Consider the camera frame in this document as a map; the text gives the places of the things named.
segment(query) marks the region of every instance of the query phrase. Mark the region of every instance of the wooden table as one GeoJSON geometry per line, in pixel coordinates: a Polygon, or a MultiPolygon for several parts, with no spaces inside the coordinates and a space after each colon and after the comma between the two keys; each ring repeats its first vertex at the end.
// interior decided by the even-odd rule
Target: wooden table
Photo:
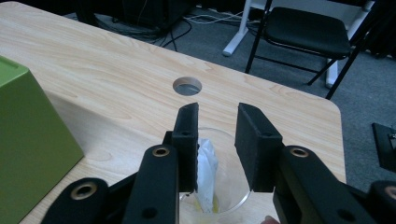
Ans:
{"type": "MultiPolygon", "coordinates": [[[[144,151],[172,130],[178,109],[198,102],[199,127],[235,133],[237,106],[255,105],[286,145],[315,151],[345,178],[340,112],[332,102],[213,63],[71,21],[15,2],[0,4],[0,55],[29,67],[85,157],[25,218],[37,223],[82,177],[112,185],[138,170],[144,151]],[[200,93],[173,90],[194,77],[200,93]]],[[[240,223],[276,216],[271,194],[252,193],[240,223]]]]}

